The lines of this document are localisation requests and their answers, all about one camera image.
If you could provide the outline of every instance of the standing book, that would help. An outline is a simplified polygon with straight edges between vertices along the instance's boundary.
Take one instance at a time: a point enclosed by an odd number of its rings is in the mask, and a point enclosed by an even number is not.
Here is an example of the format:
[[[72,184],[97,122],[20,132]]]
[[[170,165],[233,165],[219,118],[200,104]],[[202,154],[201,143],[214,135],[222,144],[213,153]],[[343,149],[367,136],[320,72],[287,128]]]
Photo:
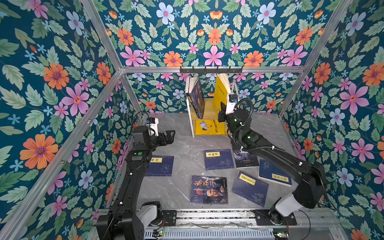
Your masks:
[[[152,156],[146,177],[172,176],[174,156]]]
[[[292,186],[291,177],[273,163],[260,159],[259,178],[285,186]]]
[[[205,170],[235,168],[230,149],[204,151]]]
[[[268,186],[268,183],[239,171],[233,184],[232,192],[264,207]]]
[[[192,176],[190,204],[228,204],[225,177]]]

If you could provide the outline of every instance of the metal base plate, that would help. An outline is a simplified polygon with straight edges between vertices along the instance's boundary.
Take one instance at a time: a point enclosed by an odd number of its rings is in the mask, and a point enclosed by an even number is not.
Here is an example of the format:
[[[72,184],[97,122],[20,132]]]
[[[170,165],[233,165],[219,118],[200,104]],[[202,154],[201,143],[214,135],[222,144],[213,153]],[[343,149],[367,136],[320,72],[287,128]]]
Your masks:
[[[263,209],[257,209],[257,212],[255,212],[256,215],[256,222],[258,226],[271,226],[273,225],[273,222],[271,222],[270,218],[267,218],[265,216],[269,215],[269,210],[263,210]],[[287,224],[289,226],[296,226],[297,222],[295,219],[295,215],[291,213],[288,217],[285,217],[286,221],[283,221],[283,223],[279,226],[286,226]]]

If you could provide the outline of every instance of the blue book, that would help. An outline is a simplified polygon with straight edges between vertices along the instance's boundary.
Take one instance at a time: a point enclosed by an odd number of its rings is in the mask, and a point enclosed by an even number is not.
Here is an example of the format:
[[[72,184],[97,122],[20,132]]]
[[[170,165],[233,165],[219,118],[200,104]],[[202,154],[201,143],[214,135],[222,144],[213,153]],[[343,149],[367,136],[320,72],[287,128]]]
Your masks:
[[[268,183],[239,171],[233,184],[232,192],[264,207]]]
[[[205,150],[204,161],[206,170],[235,168],[231,149]]]
[[[291,177],[278,167],[264,159],[260,159],[259,178],[285,186],[292,186]]]
[[[172,176],[174,156],[152,156],[146,177],[170,177]]]

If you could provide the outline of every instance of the book title label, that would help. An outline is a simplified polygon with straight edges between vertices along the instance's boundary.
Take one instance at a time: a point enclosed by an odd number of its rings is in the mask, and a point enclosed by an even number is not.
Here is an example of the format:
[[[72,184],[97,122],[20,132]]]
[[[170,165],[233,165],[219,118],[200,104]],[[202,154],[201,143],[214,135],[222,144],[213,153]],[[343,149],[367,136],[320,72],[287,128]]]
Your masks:
[[[240,178],[241,180],[243,180],[243,181],[249,183],[249,184],[255,185],[256,180],[255,180],[255,179],[252,179],[252,178],[250,178],[250,177],[247,177],[247,176],[244,175],[244,174],[240,174],[240,177],[239,177],[239,178]]]

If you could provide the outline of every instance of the orange flower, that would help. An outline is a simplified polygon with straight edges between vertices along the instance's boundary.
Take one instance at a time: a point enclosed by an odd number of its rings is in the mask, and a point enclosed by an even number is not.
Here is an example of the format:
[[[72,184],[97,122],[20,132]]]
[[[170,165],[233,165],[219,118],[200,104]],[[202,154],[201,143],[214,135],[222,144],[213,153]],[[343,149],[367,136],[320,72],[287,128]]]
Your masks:
[[[313,142],[312,142],[312,139],[309,139],[309,138],[306,138],[304,140],[304,144],[303,144],[305,150],[307,151],[311,151],[313,149]]]
[[[50,68],[45,67],[43,75],[44,80],[48,82],[48,86],[56,88],[57,90],[63,89],[70,82],[67,70],[64,70],[63,66],[56,63],[51,63]]]
[[[181,63],[183,59],[180,58],[181,55],[179,53],[175,53],[174,51],[170,51],[164,55],[164,63],[167,64],[167,67],[181,67]]]
[[[110,185],[109,185],[109,188],[107,189],[107,195],[105,195],[105,201],[107,201],[108,199],[109,199],[109,195],[111,194],[111,192],[112,192],[112,188],[113,188],[113,183],[111,183]]]
[[[112,144],[112,152],[113,154],[118,154],[121,148],[121,141],[120,139],[116,139]]]
[[[81,228],[81,226],[83,225],[83,222],[84,222],[84,219],[83,219],[83,218],[80,219],[80,220],[77,222],[76,227],[77,227],[77,228]]]
[[[318,19],[319,17],[321,17],[323,15],[323,10],[319,10],[317,11],[315,14],[314,14],[314,18]]]
[[[203,36],[204,35],[204,30],[200,29],[199,31],[197,31],[197,35]]]
[[[114,12],[114,11],[109,11],[108,13],[109,13],[109,15],[110,15],[113,19],[118,18],[118,14],[117,14],[116,12]]]
[[[367,86],[377,86],[380,84],[380,81],[384,81],[384,63],[379,63],[378,65],[372,64],[369,66],[369,69],[366,69],[364,72],[365,77],[362,78],[363,82],[367,82]]]
[[[315,82],[317,84],[322,85],[329,79],[328,75],[331,74],[331,69],[329,68],[330,66],[331,65],[329,63],[322,63],[317,67],[316,73],[314,74]]]
[[[130,31],[127,31],[127,29],[125,28],[119,29],[117,35],[118,38],[120,38],[120,42],[124,43],[127,46],[133,45],[133,42],[135,41],[132,36],[132,33]]]
[[[380,156],[384,159],[384,142],[378,142],[377,149],[382,151],[380,152]]]
[[[259,53],[259,51],[254,51],[253,54],[248,53],[247,57],[244,59],[244,66],[258,67],[260,66],[260,63],[264,61],[262,57],[264,57],[264,55],[262,53]]]
[[[155,108],[156,108],[156,104],[153,103],[152,101],[147,101],[147,102],[145,103],[145,106],[146,106],[147,108],[149,108],[149,109],[155,109]]]
[[[225,32],[225,34],[227,35],[227,36],[232,36],[233,35],[233,30],[231,30],[231,29],[227,29],[227,31]]]
[[[109,67],[105,63],[98,63],[96,68],[96,73],[99,75],[100,82],[107,84],[111,78],[111,73],[109,72]]]
[[[220,42],[221,33],[219,33],[217,28],[214,28],[211,30],[211,33],[208,34],[209,42],[212,43],[212,45],[216,45]]]
[[[310,40],[310,37],[312,37],[313,32],[312,29],[304,28],[302,31],[300,31],[297,34],[297,37],[295,38],[297,45],[304,45],[304,43],[308,42]]]
[[[352,230],[351,238],[353,240],[369,240],[368,237],[364,235],[359,229]]]
[[[23,146],[27,149],[20,151],[20,159],[27,160],[25,166],[33,169],[37,164],[37,169],[43,169],[47,167],[47,161],[51,162],[55,156],[53,153],[58,151],[58,145],[54,144],[55,139],[48,136],[45,139],[45,134],[36,134],[35,140],[28,138],[23,143]]]
[[[272,108],[276,107],[276,105],[277,105],[276,101],[270,101],[266,104],[266,107],[269,109],[272,109]]]

